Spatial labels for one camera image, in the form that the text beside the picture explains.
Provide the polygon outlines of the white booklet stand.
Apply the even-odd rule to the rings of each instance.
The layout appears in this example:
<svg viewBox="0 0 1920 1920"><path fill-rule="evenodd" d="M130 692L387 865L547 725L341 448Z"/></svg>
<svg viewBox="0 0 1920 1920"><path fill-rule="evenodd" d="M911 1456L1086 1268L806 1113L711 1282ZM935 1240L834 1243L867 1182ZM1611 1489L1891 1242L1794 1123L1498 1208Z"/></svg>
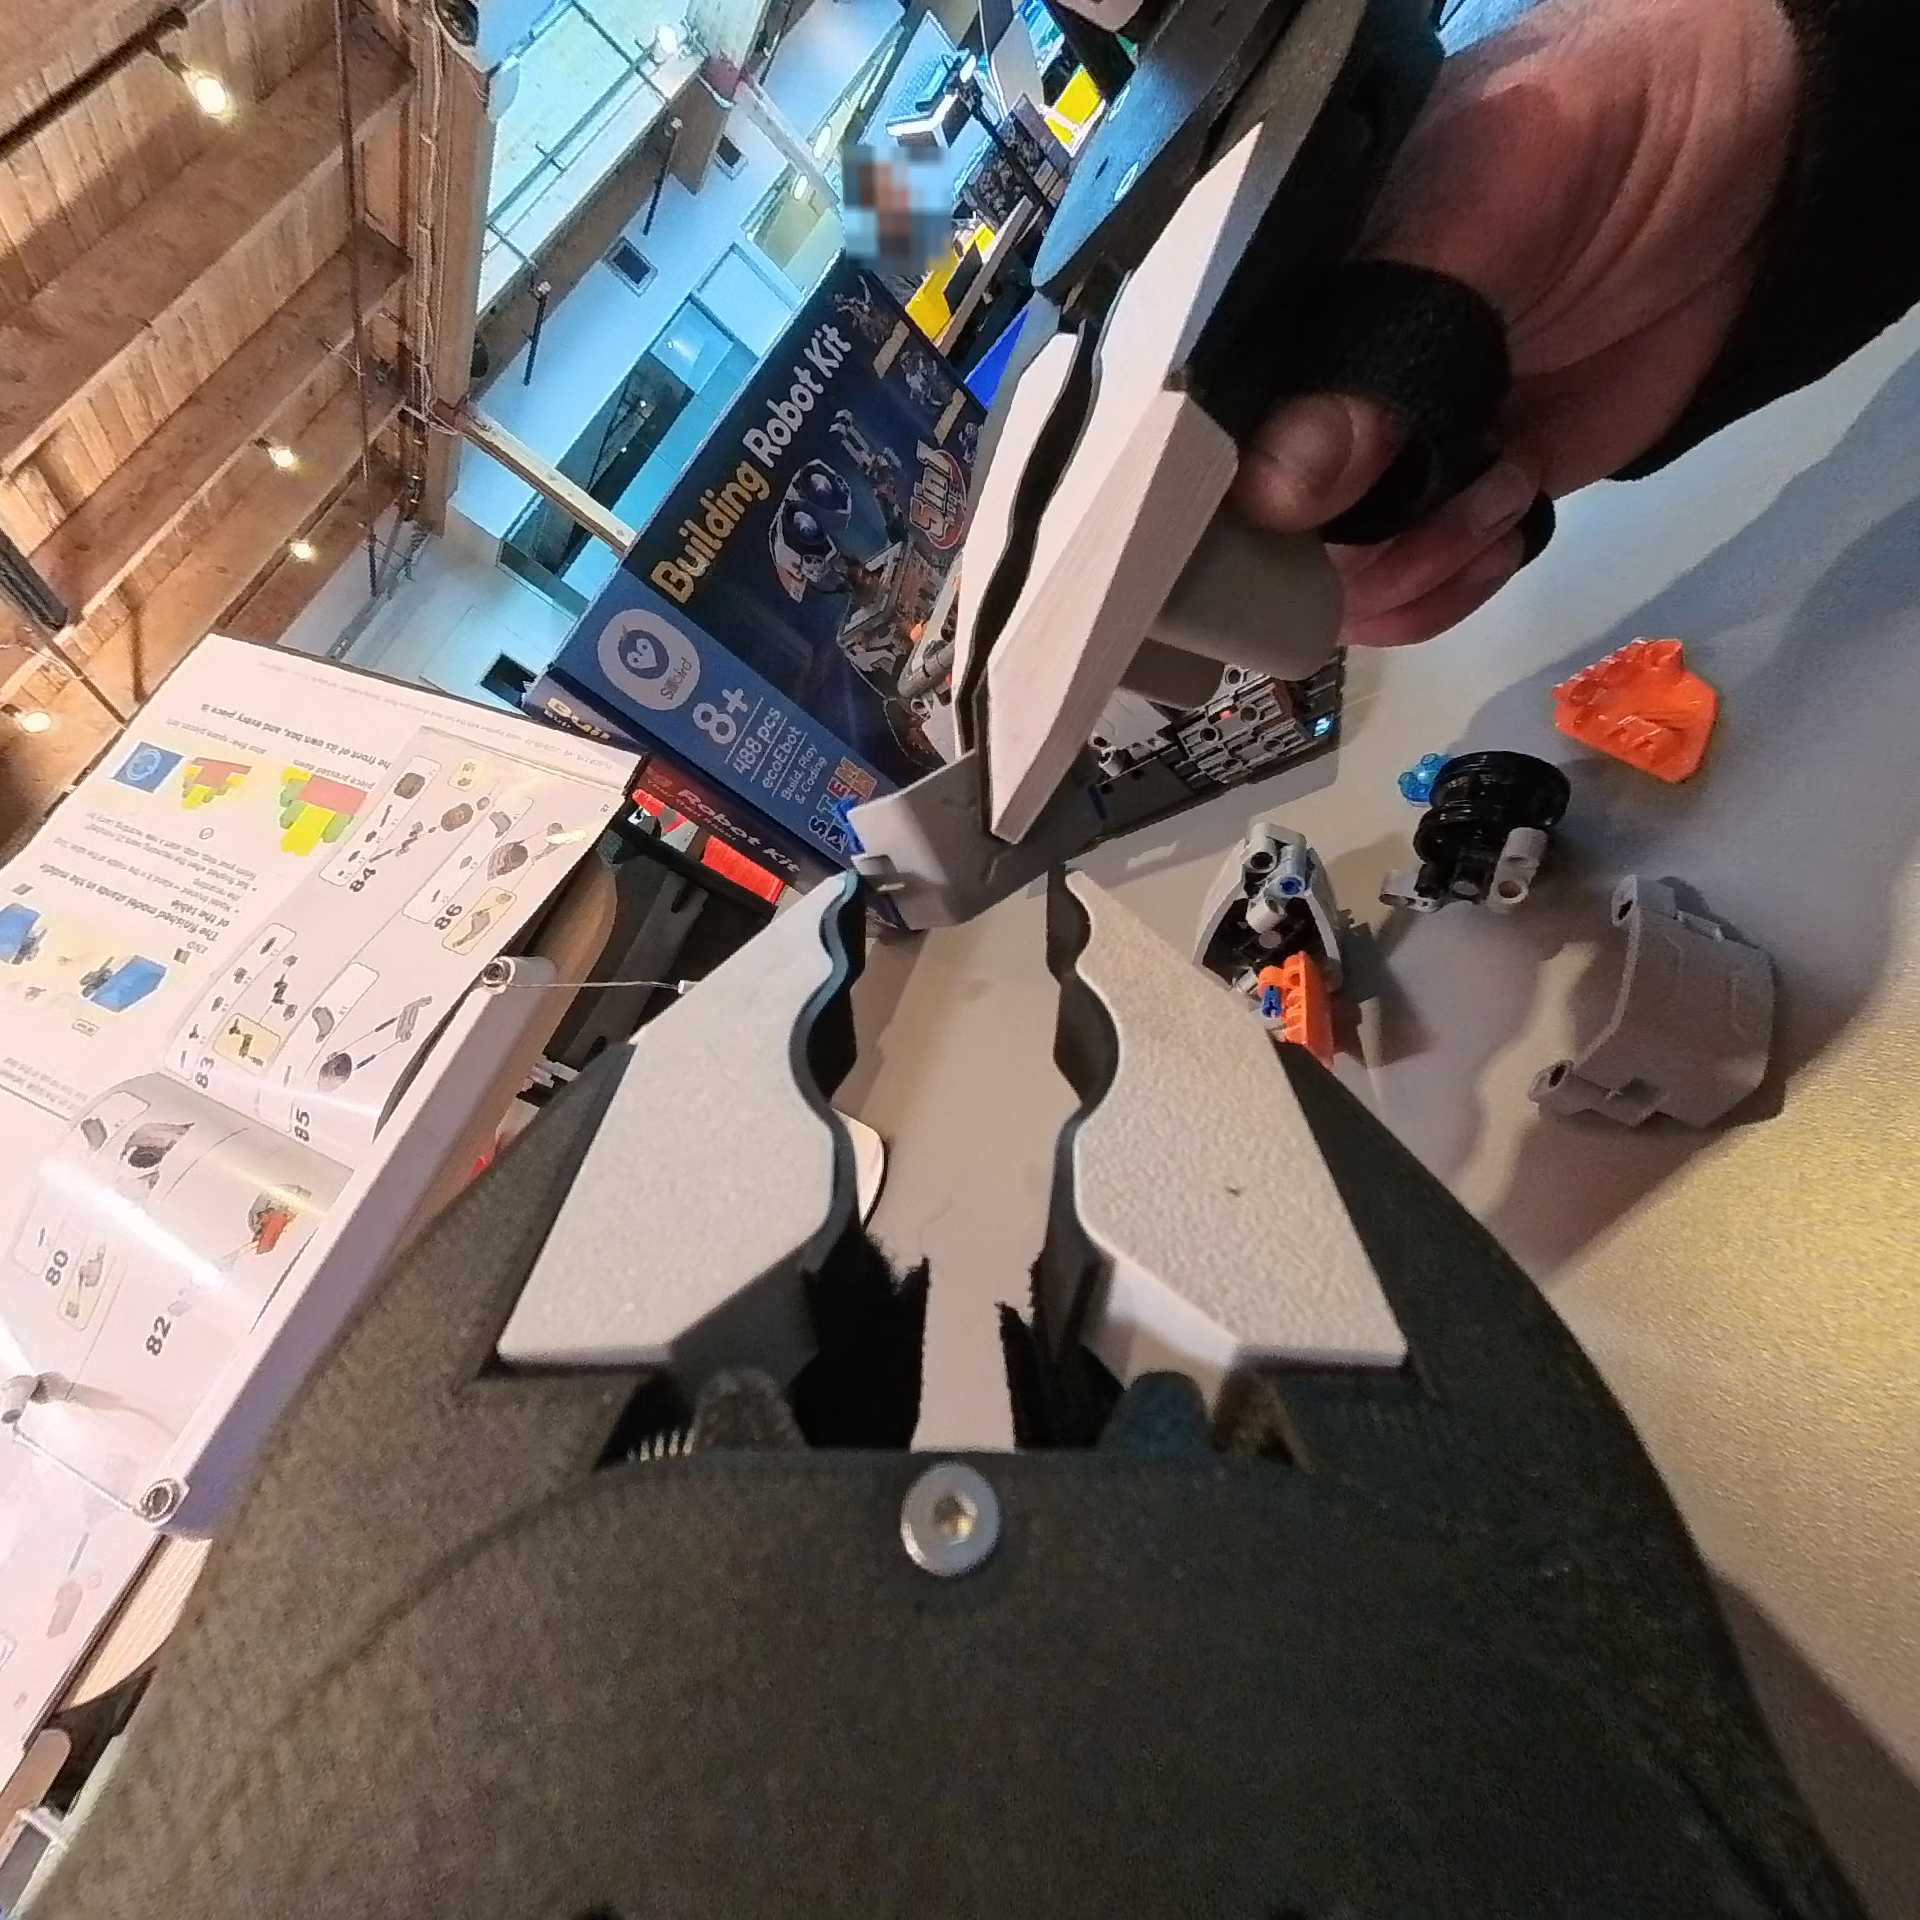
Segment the white booklet stand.
<svg viewBox="0 0 1920 1920"><path fill-rule="evenodd" d="M267 1427L313 1374L349 1309L371 1297L402 1253L447 1218L460 1196L453 1182L478 1149L473 1130L501 1117L508 1093L529 1074L529 1062L511 1060L511 1046L529 1046L529 1034L547 1017L543 1004L613 987L613 981L564 978L542 955L486 963L471 1009L453 1020L455 1041L437 1044L437 1053L447 1057L445 1065L427 1074L421 1091L404 1094L375 1161L317 1214L317 1235L295 1256L292 1276L243 1332L236 1355L217 1370L207 1411L187 1418L185 1437L130 1496L108 1490L97 1473L79 1476L89 1500L130 1528L138 1564L169 1531L211 1534L222 1525ZM508 1317L607 1104L614 1051L631 1041L602 1049L551 1097L535 1132L501 1149L490 1170L462 1188L468 1198L503 1198L508 1222L532 1230L532 1253L508 1257Z"/></svg>

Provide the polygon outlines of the black toy wheel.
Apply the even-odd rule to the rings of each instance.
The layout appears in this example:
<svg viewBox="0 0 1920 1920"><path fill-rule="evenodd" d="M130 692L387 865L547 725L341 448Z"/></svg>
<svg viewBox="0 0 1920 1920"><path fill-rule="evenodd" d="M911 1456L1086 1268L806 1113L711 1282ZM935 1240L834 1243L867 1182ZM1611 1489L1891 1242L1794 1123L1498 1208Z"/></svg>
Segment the black toy wheel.
<svg viewBox="0 0 1920 1920"><path fill-rule="evenodd" d="M1572 798L1561 766L1523 752L1470 752L1433 776L1413 829L1413 868L1382 878L1379 898L1410 915L1449 905L1518 913Z"/></svg>

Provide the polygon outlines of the grey panel with blue pins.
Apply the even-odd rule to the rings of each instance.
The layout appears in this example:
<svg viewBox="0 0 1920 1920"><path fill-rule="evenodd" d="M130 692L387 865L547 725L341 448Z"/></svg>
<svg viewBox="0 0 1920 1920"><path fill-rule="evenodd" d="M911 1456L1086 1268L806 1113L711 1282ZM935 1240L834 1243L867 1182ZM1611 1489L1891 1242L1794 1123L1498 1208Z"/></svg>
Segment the grey panel with blue pins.
<svg viewBox="0 0 1920 1920"><path fill-rule="evenodd" d="M849 813L853 874L873 913L908 933L971 923L1106 838L1114 829L1099 781L1070 777L1023 838L988 825L988 761L980 748L891 795Z"/></svg>

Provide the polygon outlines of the blue robot kit box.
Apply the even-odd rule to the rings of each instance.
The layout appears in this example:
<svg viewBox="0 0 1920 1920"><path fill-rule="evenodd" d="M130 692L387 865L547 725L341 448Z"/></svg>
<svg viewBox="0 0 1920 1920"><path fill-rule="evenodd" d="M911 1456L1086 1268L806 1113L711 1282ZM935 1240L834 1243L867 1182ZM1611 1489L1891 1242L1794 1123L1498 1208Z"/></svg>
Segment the blue robot kit box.
<svg viewBox="0 0 1920 1920"><path fill-rule="evenodd" d="M849 812L945 763L903 676L970 531L980 402L841 256L663 493L522 708L766 874L845 868Z"/></svg>

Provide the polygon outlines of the orange ridged plastic piece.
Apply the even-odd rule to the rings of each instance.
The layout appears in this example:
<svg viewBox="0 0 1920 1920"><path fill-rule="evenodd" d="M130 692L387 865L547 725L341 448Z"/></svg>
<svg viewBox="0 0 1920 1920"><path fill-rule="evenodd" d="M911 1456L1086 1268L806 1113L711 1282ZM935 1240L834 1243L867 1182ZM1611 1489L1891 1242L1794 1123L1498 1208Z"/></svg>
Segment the orange ridged plastic piece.
<svg viewBox="0 0 1920 1920"><path fill-rule="evenodd" d="M1558 733L1667 784L1701 771L1718 708L1678 638L1637 638L1553 688Z"/></svg>

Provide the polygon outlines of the person's right hand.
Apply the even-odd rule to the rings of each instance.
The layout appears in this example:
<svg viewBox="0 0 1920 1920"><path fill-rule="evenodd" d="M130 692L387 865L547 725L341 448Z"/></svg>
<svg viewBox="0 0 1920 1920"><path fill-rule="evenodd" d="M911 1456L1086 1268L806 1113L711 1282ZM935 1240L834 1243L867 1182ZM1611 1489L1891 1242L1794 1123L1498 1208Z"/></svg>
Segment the person's right hand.
<svg viewBox="0 0 1920 1920"><path fill-rule="evenodd" d="M1761 266L1801 83L1772 3L1556 3L1449 57L1357 258L1495 308L1495 465L1380 544L1330 552L1339 644L1430 641L1524 563L1523 520L1681 421Z"/></svg>

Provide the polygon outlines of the instruction booklet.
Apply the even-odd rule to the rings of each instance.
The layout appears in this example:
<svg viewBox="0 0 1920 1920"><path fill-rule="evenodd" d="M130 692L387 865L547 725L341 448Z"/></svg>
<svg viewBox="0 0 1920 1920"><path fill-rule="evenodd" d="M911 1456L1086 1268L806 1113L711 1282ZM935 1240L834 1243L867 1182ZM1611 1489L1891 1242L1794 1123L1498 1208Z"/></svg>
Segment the instruction booklet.
<svg viewBox="0 0 1920 1920"><path fill-rule="evenodd" d="M5 1766L633 756L207 638L5 865Z"/></svg>

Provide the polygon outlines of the grey shell assembly with pins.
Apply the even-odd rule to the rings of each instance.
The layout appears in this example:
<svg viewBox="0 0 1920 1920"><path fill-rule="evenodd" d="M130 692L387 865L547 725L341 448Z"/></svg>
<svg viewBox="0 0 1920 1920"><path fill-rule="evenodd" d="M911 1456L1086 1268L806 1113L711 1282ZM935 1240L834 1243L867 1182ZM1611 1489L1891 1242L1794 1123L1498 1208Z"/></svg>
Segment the grey shell assembly with pins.
<svg viewBox="0 0 1920 1920"><path fill-rule="evenodd" d="M1273 1043L1335 1067L1341 933L1322 858L1300 834L1260 824L1217 872L1190 960L1245 1001Z"/></svg>

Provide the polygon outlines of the grey curved shell piece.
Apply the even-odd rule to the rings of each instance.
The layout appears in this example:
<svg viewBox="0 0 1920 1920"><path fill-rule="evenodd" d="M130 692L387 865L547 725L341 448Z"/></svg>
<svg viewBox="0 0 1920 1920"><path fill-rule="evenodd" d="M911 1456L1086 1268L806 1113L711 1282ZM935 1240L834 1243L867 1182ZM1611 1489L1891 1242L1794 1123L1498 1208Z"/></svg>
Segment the grey curved shell piece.
<svg viewBox="0 0 1920 1920"><path fill-rule="evenodd" d="M1614 1011L1575 1059L1531 1080L1527 1099L1561 1117L1711 1130L1766 1074L1774 963L1729 921L1683 905L1667 881L1622 875L1611 925L1622 936Z"/></svg>

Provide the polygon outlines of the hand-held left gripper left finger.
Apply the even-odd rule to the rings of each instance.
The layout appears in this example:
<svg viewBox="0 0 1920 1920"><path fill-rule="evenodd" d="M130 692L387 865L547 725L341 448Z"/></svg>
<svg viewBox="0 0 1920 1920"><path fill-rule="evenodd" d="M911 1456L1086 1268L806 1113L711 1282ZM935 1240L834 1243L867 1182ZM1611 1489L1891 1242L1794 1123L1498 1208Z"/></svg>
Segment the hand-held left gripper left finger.
<svg viewBox="0 0 1920 1920"><path fill-rule="evenodd" d="M756 1371L826 1450L922 1418L922 1276L868 1235L889 1149L834 1097L858 1057L858 878L828 878L614 1049L497 1355L633 1370L692 1406Z"/></svg>

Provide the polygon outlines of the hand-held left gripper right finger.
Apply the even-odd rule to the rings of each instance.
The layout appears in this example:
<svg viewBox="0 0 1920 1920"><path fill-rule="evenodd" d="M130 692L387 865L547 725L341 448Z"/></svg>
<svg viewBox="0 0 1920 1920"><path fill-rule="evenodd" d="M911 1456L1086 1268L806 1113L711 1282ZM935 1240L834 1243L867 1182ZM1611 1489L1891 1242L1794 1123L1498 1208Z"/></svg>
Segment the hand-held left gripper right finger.
<svg viewBox="0 0 1920 1920"><path fill-rule="evenodd" d="M1014 1441L1089 1450L1119 1396L1175 1376L1217 1418L1268 1370L1396 1371L1409 1342L1253 1009L1083 874L1047 881L1049 1153L1029 1309L1002 1312Z"/></svg>

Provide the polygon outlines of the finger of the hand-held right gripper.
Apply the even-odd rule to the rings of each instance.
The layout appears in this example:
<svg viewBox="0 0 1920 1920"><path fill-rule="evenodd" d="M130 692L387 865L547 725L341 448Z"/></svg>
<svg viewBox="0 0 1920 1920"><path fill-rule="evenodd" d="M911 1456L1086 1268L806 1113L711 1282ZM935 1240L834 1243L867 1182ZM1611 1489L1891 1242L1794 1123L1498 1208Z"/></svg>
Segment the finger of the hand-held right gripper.
<svg viewBox="0 0 1920 1920"><path fill-rule="evenodd" d="M1230 490L1237 441L1187 369L1268 202L1260 128L1203 174L1097 336L1089 419L988 661L982 809L1004 841L1068 780Z"/></svg>
<svg viewBox="0 0 1920 1920"><path fill-rule="evenodd" d="M1068 475L1093 412L1097 331L1036 329L1019 333L980 448L974 520L956 571L956 654L950 662L954 722L963 750L985 748L990 721L1012 717L1029 733L1089 755L1095 706L1074 691L1099 598L1089 571L1090 490L1071 488L1070 532L1043 534L1051 492ZM1006 625L1044 636L1012 674L1012 688L990 692L991 649Z"/></svg>

